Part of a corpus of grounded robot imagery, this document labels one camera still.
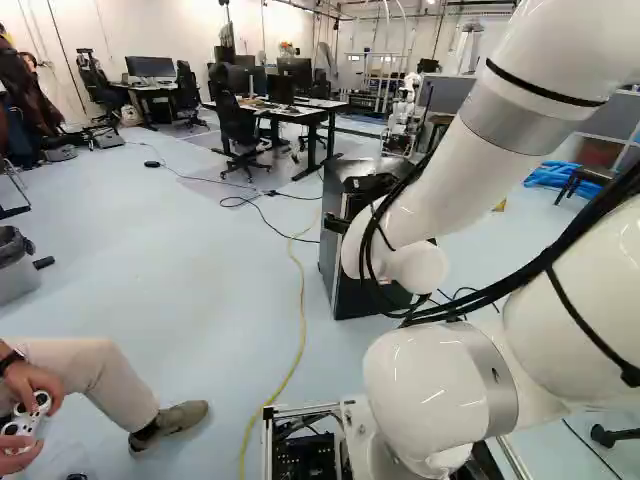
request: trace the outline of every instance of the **yellow cable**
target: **yellow cable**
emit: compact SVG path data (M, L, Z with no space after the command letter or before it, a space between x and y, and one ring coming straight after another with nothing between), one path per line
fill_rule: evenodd
M269 399L266 402L264 402L262 405L260 405L258 410L256 410L256 413L254 413L251 419L249 420L249 423L247 424L247 427L244 430L244 437L242 439L242 448L240 449L240 460L239 460L240 464L238 465L239 480L245 480L244 459L247 453L247 448L249 447L249 440L251 440L251 431L253 430L253 427L255 426L258 418L262 416L263 407L266 407L268 405L273 405L273 403L277 400L277 398L280 396L282 391L287 387L287 384L289 383L289 380L291 380L291 377L293 377L293 374L298 368L298 365L300 364L300 360L302 359L302 355L304 353L304 349L307 343L307 319L304 316L304 266L302 265L302 262L298 260L298 258L293 254L292 247L293 247L294 239L300 238L315 226L316 222L320 218L320 213L321 211L318 210L318 213L313 219L313 223L309 225L307 228L305 228L303 231L301 231L300 233L296 233L295 235L292 235L292 238L289 239L289 241L287 242L287 255L289 255L289 258L295 262L295 264L298 266L298 270L300 271L300 344L298 346L298 353L296 353L296 357L293 360L293 363L291 364L291 367L289 368L287 375L284 377L284 380L282 381L280 386L276 389L276 391L269 397Z

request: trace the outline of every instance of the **wristwatch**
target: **wristwatch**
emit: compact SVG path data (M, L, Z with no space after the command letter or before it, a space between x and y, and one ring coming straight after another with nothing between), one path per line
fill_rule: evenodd
M24 355L17 350L13 350L9 355L0 360L0 376L4 377L4 372L9 365L22 361L25 361Z

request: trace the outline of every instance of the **person's hand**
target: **person's hand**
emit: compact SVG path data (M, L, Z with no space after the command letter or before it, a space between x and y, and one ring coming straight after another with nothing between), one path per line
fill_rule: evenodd
M38 410L33 392L44 390L51 396L51 409L48 416L58 411L64 399L62 380L43 368L38 368L27 362L14 362L4 372L4 383L22 400L29 413Z
M5 449L20 449L34 445L31 450L17 455L7 455ZM33 437L0 435L0 475L9 475L24 470L40 455L44 442Z

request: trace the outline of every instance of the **jacket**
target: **jacket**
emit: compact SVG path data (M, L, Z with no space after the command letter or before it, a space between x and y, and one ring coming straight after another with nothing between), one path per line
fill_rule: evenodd
M0 81L7 90L5 95L22 111L25 128L42 136L57 135L64 117L42 93L37 76L27 70L24 60L4 37L0 37ZM7 151L7 125L5 112L0 111L0 154Z

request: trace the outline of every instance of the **beige pants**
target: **beige pants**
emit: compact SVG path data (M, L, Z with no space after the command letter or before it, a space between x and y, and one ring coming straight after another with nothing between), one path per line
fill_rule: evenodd
M142 429L158 414L158 403L151 390L110 340L5 338L4 341L24 353L29 363L58 375L67 395L82 393L128 432ZM10 412L14 404L15 395L0 383L0 412Z

